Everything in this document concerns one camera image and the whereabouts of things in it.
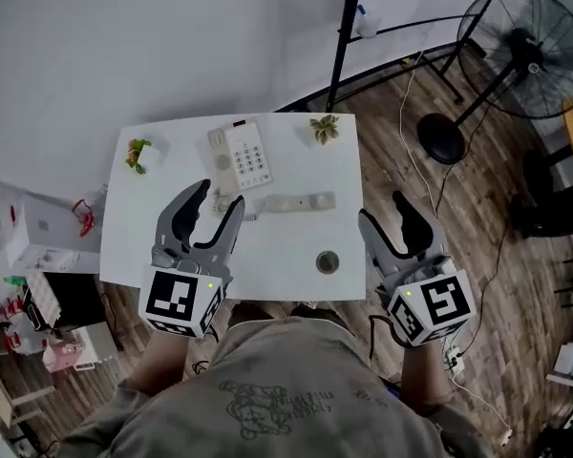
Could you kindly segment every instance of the black pedestal fan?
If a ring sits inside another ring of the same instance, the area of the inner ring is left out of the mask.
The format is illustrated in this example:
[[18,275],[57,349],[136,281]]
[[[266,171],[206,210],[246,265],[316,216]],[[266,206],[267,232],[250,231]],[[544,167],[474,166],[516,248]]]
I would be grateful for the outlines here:
[[484,101],[530,119],[555,117],[573,108],[573,14],[563,4],[477,0],[466,13],[481,16],[473,31],[474,16],[461,21],[458,40],[464,37],[470,45],[460,48],[458,62],[478,97],[456,121],[429,114],[417,128],[425,151],[443,164],[463,158],[465,141],[458,126]]

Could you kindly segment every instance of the person's left arm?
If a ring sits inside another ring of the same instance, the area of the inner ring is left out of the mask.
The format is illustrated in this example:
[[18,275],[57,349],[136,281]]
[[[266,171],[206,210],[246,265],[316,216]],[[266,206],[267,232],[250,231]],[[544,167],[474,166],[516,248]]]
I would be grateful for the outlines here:
[[188,338],[156,331],[130,378],[113,399],[62,440],[58,457],[83,458],[108,454],[127,420],[151,397],[182,381]]

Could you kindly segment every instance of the fan grille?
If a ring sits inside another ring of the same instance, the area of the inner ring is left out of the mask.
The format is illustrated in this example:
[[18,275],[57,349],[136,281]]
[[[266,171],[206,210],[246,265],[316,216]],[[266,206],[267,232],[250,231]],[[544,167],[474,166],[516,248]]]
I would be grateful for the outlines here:
[[[467,14],[480,13],[487,1],[477,0]],[[462,19],[459,40],[473,19]],[[492,0],[471,39],[486,55],[472,52],[475,44],[465,46],[458,62],[478,94],[507,65],[515,65],[488,97],[492,105],[527,118],[555,117],[573,108],[573,15],[558,0]]]

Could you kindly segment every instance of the gray t-shirt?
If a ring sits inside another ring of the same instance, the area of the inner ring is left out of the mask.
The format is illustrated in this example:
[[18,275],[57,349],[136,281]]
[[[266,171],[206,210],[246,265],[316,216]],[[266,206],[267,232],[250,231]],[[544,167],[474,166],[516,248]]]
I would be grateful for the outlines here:
[[488,457],[452,406],[427,418],[397,400],[350,332],[289,317],[227,331],[203,374],[155,398],[125,381],[62,441],[60,458]]

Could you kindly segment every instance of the fan base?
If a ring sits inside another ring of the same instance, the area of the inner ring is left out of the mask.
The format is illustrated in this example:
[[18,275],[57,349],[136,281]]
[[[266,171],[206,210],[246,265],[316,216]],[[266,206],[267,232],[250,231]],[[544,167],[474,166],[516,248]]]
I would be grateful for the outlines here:
[[455,122],[443,114],[428,114],[418,122],[418,140],[435,161],[455,164],[465,155],[465,139]]

